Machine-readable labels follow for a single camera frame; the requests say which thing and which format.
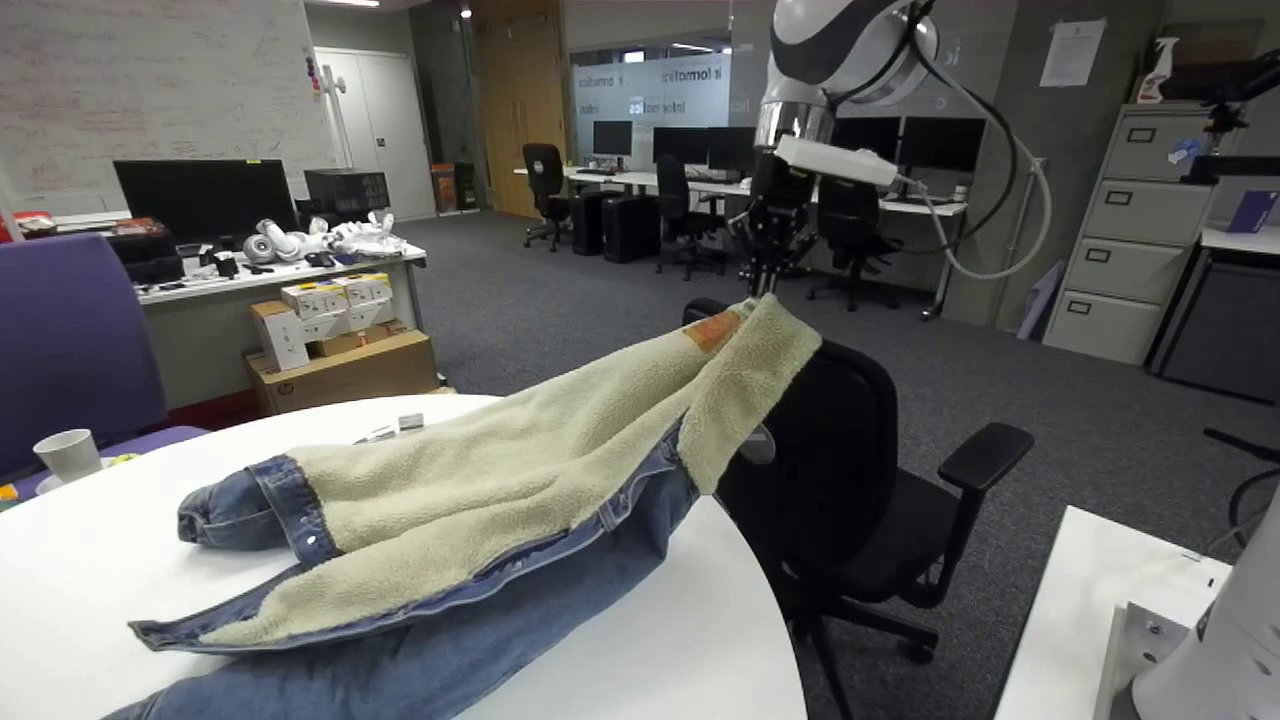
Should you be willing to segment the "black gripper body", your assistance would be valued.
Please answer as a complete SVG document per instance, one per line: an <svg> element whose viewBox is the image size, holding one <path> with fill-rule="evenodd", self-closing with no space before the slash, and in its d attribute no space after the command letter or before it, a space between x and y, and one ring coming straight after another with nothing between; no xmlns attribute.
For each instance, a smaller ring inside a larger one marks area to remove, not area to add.
<svg viewBox="0 0 1280 720"><path fill-rule="evenodd" d="M757 276L778 272L800 255L808 202L813 176L772 151L758 151L749 202L749 260Z"/></svg>

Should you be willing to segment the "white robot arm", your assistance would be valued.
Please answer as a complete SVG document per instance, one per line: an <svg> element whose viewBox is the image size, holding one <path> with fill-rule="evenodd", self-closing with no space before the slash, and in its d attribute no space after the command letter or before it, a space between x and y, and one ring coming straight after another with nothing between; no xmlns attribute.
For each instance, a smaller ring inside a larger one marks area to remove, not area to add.
<svg viewBox="0 0 1280 720"><path fill-rule="evenodd" d="M917 93L936 56L931 0L774 0L767 85L757 120L744 253L762 286L786 260L817 179L889 188L899 166L832 139L844 103L876 108Z"/></svg>

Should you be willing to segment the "white robot base platform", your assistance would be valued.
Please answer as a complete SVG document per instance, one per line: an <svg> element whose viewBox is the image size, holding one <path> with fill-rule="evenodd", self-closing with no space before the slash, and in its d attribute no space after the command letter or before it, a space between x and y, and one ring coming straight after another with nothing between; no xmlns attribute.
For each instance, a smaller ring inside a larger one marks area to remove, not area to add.
<svg viewBox="0 0 1280 720"><path fill-rule="evenodd" d="M1235 565L1062 508L993 720L1280 720L1280 502Z"/></svg>

